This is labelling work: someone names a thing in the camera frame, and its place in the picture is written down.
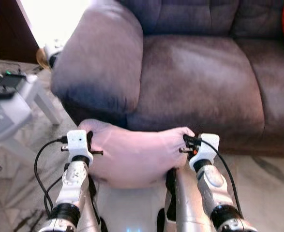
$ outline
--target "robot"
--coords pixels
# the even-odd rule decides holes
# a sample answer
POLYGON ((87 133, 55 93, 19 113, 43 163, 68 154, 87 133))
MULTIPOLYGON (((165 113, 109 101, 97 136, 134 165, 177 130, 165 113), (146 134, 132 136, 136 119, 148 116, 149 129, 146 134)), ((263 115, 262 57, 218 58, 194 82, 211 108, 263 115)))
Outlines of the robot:
MULTIPOLYGON (((92 136, 87 136, 84 130, 67 133, 68 145, 61 150, 69 151, 69 164, 62 175, 62 188, 56 206, 38 232, 76 232, 77 225, 79 232, 104 231, 95 202, 90 197, 88 179, 93 154, 102 152, 91 151, 87 137, 91 139, 92 136)), ((183 138, 186 147, 180 148, 179 152, 188 153, 190 170, 171 169, 167 173, 163 231, 257 232, 233 206, 227 182, 213 165, 218 154, 219 136, 204 133, 190 137, 185 134, 183 138), (196 173, 196 180, 187 175, 188 171, 196 173), (197 212, 202 212, 205 218, 195 217, 197 212)))

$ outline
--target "table leg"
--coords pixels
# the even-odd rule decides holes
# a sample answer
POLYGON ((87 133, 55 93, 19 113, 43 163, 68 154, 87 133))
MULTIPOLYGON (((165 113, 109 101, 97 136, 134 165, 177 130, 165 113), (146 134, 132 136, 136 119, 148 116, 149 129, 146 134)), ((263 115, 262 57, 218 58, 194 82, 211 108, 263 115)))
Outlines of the table leg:
POLYGON ((55 109, 42 87, 39 87, 34 101, 54 125, 59 125, 61 123, 60 114, 55 109))
POLYGON ((1 142, 1 145, 13 153, 13 155, 23 164, 33 166, 36 154, 29 148, 23 146, 13 137, 1 142))

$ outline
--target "tiled floor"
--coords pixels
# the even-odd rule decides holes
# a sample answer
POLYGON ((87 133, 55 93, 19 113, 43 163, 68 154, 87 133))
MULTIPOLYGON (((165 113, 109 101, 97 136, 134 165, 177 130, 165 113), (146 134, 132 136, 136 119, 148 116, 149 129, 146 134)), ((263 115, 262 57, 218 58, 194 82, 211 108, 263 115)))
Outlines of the tiled floor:
MULTIPOLYGON (((28 70, 34 66, 23 67, 28 70)), ((32 107, 33 121, 21 129, 16 138, 35 152, 47 141, 76 128, 49 90, 49 73, 43 71, 39 78, 61 112, 63 122, 60 126, 52 126, 37 106, 32 107)), ((233 155, 224 157, 232 167, 245 218, 260 232, 284 232, 284 159, 233 155)), ((66 157, 61 155, 58 145, 52 145, 46 150, 39 165, 45 168, 41 177, 46 186, 61 175, 65 161, 66 157)), ((217 164, 223 171, 222 164, 217 164)), ((43 195, 34 179, 33 168, 20 165, 1 147, 0 165, 3 167, 0 173, 0 232, 37 231, 45 214, 43 195)), ((59 185, 51 191, 53 200, 58 191, 59 185)))

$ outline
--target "couch backrest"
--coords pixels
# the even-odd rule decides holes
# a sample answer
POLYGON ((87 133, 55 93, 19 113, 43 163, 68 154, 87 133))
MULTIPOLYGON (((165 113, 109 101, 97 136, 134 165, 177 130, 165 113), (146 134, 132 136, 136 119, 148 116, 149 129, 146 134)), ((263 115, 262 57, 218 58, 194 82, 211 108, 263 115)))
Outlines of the couch backrest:
POLYGON ((144 34, 282 35, 284 0, 118 0, 144 34))

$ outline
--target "couch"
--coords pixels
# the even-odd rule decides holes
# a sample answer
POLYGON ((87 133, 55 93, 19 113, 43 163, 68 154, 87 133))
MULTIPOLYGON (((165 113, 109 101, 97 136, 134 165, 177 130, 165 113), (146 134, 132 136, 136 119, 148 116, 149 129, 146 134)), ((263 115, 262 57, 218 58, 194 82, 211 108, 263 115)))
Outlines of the couch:
POLYGON ((52 72, 77 125, 187 126, 225 153, 284 156, 283 0, 91 2, 52 72))

